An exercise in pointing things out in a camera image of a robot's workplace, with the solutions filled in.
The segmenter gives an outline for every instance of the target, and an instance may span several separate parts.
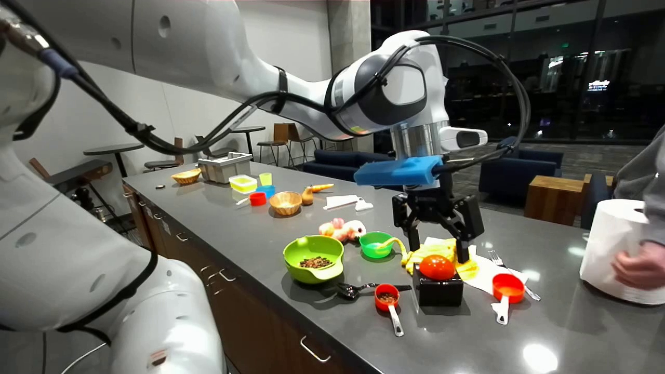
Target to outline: green bowl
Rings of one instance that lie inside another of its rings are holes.
[[[359,251],[367,261],[378,262],[394,253],[394,235],[390,233],[367,233],[359,238]]]
[[[337,239],[313,235],[313,238],[299,238],[291,242],[285,248],[283,255],[294,280],[305,283],[305,286],[318,286],[318,283],[337,279],[343,273],[342,261],[345,255],[345,248]],[[303,261],[317,257],[317,255],[327,257],[329,262],[332,262],[332,267],[321,269],[321,271],[299,267]]]

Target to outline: paper towel roll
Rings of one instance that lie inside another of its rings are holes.
[[[643,306],[665,303],[665,290],[645,292],[627,287],[615,279],[615,271],[611,269],[617,251],[640,251],[640,239],[647,224],[645,201],[602,201],[591,227],[580,279],[617,300]]]

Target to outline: person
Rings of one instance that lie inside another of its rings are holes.
[[[643,200],[649,218],[639,253],[620,251],[613,271],[637,290],[665,287],[665,126],[617,174],[615,198]]]

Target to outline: gray countertop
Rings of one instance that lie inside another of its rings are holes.
[[[272,170],[278,192],[302,192],[332,180],[264,164],[251,172]],[[541,275],[530,287],[543,302],[527,302],[511,311],[509,325],[496,323],[492,300],[473,287],[464,306],[423,309],[417,294],[405,292],[397,340],[392,321],[375,311],[372,297],[356,303],[324,297],[295,286],[283,264],[283,248],[303,235],[317,235],[332,218],[358,218],[369,230],[394,227],[394,192],[332,182],[332,195],[358,194],[375,208],[324,213],[324,195],[295,218],[272,218],[268,208],[236,207],[242,195],[230,187],[196,184],[173,186],[173,170],[130,176],[127,184],[164,210],[225,261],[256,279],[267,292],[291,306],[302,319],[354,352],[378,373],[447,373],[447,374],[522,374],[522,373],[665,373],[665,307],[640,307],[597,294],[579,277],[585,239],[574,227],[482,210],[487,233],[477,239],[478,253],[501,255],[505,264]],[[421,224],[424,238],[449,238],[437,224]],[[345,251],[345,280],[410,283],[400,257],[367,262],[354,246]]]

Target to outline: person's hand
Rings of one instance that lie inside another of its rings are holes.
[[[637,290],[665,287],[665,248],[659,243],[643,243],[643,251],[627,255],[620,251],[611,264],[617,280]]]

